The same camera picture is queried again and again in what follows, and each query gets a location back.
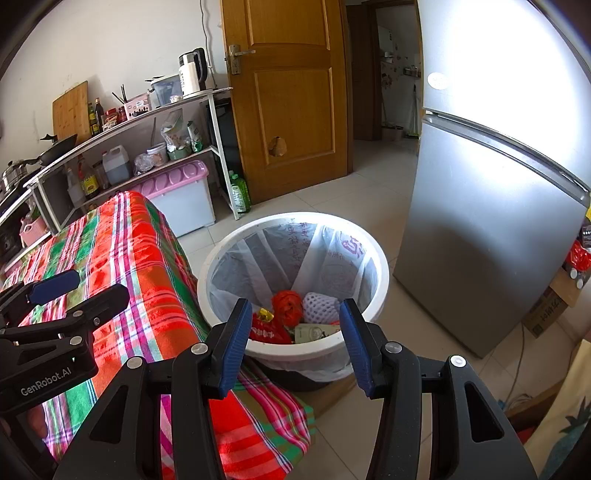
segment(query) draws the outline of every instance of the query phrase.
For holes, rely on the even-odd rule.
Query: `plastic jug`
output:
[[[131,162],[123,145],[117,145],[103,155],[103,167],[113,186],[131,178]]]

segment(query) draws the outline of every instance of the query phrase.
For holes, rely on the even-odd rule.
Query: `red object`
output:
[[[575,240],[566,261],[578,272],[586,272],[591,267],[591,254],[581,246],[578,240]]]
[[[127,121],[127,113],[125,112],[125,107],[120,106],[119,110],[117,110],[117,123],[122,124],[123,122]]]
[[[259,318],[258,313],[253,313],[251,333],[248,338],[257,342],[275,343],[276,345],[292,344],[290,334],[287,333],[276,318],[273,318],[270,322],[264,322]]]
[[[293,290],[282,290],[271,299],[273,314],[286,327],[293,328],[304,317],[301,297]]]

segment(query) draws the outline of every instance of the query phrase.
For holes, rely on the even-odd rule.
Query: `white trash can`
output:
[[[197,292],[205,321],[227,321],[238,298],[271,309],[281,290],[339,300],[353,298],[367,322],[382,311],[389,284],[386,257],[373,237],[348,220],[324,213],[281,213],[230,233],[209,254]],[[324,384],[353,373],[341,332],[309,343],[249,340],[246,354],[275,371],[297,372]]]

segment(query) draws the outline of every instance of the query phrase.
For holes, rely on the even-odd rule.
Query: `plastic container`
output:
[[[168,152],[166,150],[165,142],[159,143],[158,145],[154,145],[152,148],[149,148],[147,154],[152,155],[152,161],[156,167],[161,167],[168,161]]]
[[[109,183],[113,186],[131,178],[132,164],[122,145],[111,148],[103,155],[103,167]]]
[[[213,225],[216,221],[201,160],[174,168],[133,188],[160,210],[176,236]]]
[[[45,235],[49,228],[47,228],[47,224],[42,217],[37,217],[36,220],[32,221],[31,223],[25,224],[25,219],[22,220],[22,228],[21,228],[21,239],[25,242],[25,245],[30,247],[34,244],[37,240],[39,240],[43,235]]]
[[[158,80],[152,80],[150,85],[156,93],[156,97],[158,98],[158,103],[160,106],[172,103],[170,97],[173,95],[183,95],[183,89],[181,88],[181,77],[178,73],[162,77]]]
[[[313,291],[339,301],[353,298],[366,322],[375,322],[388,283],[384,252],[358,225],[324,213],[281,213],[244,225],[219,242],[199,273],[197,294],[211,326],[227,321],[238,298],[250,300],[254,309],[269,308],[271,296],[285,289],[301,297]],[[353,372],[340,332],[298,345],[249,340],[246,354],[268,370],[296,372],[318,383]]]

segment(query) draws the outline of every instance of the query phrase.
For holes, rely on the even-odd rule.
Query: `plaid blanket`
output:
[[[121,283],[129,307],[95,332],[99,373],[46,402],[46,443],[56,458],[128,358],[148,362],[172,358],[207,337],[197,306],[197,279],[164,216],[135,192],[120,193],[34,251],[5,287],[75,268],[77,290],[36,308],[26,323],[65,316],[67,309]],[[310,446],[312,409],[274,385],[245,361],[228,397],[210,402],[222,464],[236,479],[283,479]],[[170,396],[161,402],[161,453],[165,479],[174,478]]]

